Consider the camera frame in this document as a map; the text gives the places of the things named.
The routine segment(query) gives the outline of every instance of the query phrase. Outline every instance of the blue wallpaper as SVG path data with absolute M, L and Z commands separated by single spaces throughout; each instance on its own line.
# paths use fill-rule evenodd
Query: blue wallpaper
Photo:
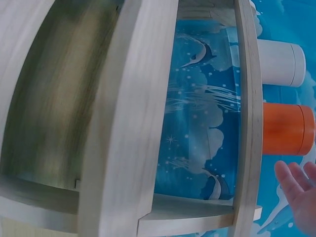
M 300 45 L 307 73 L 299 88 L 264 85 L 264 101 L 316 108 L 314 0 L 253 0 L 257 36 Z M 235 191 L 240 119 L 240 68 L 235 28 L 214 21 L 179 21 L 170 71 L 155 192 L 199 199 L 231 199 Z M 263 156 L 251 237 L 303 237 L 276 180 L 278 160 L 301 167 L 316 159 Z M 225 237 L 227 229 L 186 237 Z

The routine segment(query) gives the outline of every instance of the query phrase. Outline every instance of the light wood surface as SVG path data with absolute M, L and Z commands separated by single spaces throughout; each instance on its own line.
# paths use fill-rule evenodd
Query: light wood surface
M 2 235 L 0 237 L 77 237 L 77 234 L 69 234 L 36 228 L 32 225 L 13 221 L 7 218 L 2 221 Z
M 232 205 L 215 203 L 155 194 L 151 213 L 139 220 L 137 236 L 176 236 L 231 226 L 234 219 Z M 262 207 L 256 207 L 252 220 L 260 219 L 261 211 Z
M 77 232 L 79 194 L 16 178 L 0 177 L 0 216 L 62 232 Z
M 56 0 L 52 6 L 14 92 L 2 173 L 75 188 L 100 65 L 118 17 L 116 5 L 107 2 Z
M 0 1 L 0 148 L 21 68 L 54 0 Z
M 177 0 L 127 0 L 100 77 L 83 161 L 80 237 L 136 236 L 152 209 Z
M 234 224 L 228 237 L 248 237 L 257 202 L 262 158 L 263 98 L 256 30 L 249 0 L 235 0 L 241 67 L 241 143 Z
M 224 26 L 236 26 L 234 0 L 180 0 L 179 19 L 214 19 Z

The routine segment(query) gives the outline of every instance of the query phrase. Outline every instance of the white container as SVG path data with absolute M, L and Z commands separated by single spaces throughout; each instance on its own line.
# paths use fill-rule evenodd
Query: white container
M 299 87 L 303 83 L 306 60 L 300 46 L 259 39 L 258 48 L 263 84 Z

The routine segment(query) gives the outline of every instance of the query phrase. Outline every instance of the finger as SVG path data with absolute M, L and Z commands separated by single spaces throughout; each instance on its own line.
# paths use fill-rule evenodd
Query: finger
M 297 163 L 293 162 L 289 164 L 288 167 L 294 179 L 303 188 L 304 191 L 308 191 L 313 187 Z
M 275 164 L 275 172 L 276 178 L 281 184 L 285 197 L 290 206 L 292 206 L 295 199 L 304 191 L 294 179 L 290 169 L 283 161 L 278 161 Z
M 304 165 L 304 170 L 311 181 L 316 183 L 316 164 L 313 162 L 307 162 Z

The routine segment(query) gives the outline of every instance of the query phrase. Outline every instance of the orange container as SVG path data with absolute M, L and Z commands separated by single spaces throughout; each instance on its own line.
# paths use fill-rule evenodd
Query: orange container
M 315 139 L 311 108 L 300 105 L 263 104 L 263 154 L 304 156 Z

